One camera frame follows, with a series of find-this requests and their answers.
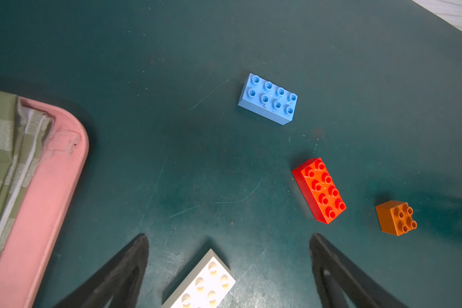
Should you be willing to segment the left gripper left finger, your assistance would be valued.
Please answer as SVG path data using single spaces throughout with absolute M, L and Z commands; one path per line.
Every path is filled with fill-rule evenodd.
M 149 241 L 138 234 L 56 307 L 135 307 L 149 257 Z

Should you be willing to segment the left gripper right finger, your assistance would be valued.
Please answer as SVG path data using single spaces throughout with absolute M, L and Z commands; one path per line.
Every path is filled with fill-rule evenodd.
M 312 271 L 323 307 L 405 307 L 319 233 L 309 241 Z

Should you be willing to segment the orange 2x2 lego brick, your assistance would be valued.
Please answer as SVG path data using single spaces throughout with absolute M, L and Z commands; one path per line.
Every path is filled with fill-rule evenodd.
M 382 232 L 401 236 L 418 227 L 413 219 L 413 208 L 407 202 L 385 202 L 376 206 L 376 213 Z

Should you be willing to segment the red 2x4 lego brick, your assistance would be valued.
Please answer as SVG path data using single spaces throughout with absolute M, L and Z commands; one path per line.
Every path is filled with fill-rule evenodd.
M 292 174 L 317 221 L 330 224 L 346 210 L 346 203 L 321 158 L 309 159 Z

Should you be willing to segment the white 2x4 lego brick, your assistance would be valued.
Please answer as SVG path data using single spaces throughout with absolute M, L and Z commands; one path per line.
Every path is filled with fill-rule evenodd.
M 230 269 L 209 250 L 162 306 L 218 307 L 235 283 Z

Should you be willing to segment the light blue 2x4 lego brick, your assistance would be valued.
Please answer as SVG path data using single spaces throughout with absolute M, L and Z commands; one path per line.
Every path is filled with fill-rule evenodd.
M 285 125 L 293 120 L 298 96 L 250 73 L 244 83 L 238 105 L 264 118 Z

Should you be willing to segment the pink tray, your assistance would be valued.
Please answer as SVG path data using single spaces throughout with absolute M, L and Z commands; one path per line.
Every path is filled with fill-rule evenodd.
M 31 307 L 89 151 L 83 125 L 68 111 L 22 98 L 54 119 L 41 159 L 0 258 L 0 307 Z

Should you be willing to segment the green checkered cloth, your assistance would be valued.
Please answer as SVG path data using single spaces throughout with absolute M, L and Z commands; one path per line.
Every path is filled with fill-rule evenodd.
M 0 257 L 54 120 L 0 91 Z

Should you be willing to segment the green table mat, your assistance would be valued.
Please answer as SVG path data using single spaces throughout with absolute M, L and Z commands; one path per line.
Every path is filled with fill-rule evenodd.
M 238 105 L 250 73 L 298 96 L 291 122 Z M 35 307 L 140 233 L 139 307 L 209 249 L 223 307 L 319 307 L 315 233 L 408 307 L 462 307 L 462 32 L 412 1 L 0 1 L 0 91 L 89 138 Z M 330 224 L 292 174 L 315 158 L 346 203 Z M 417 229 L 381 231 L 391 200 Z

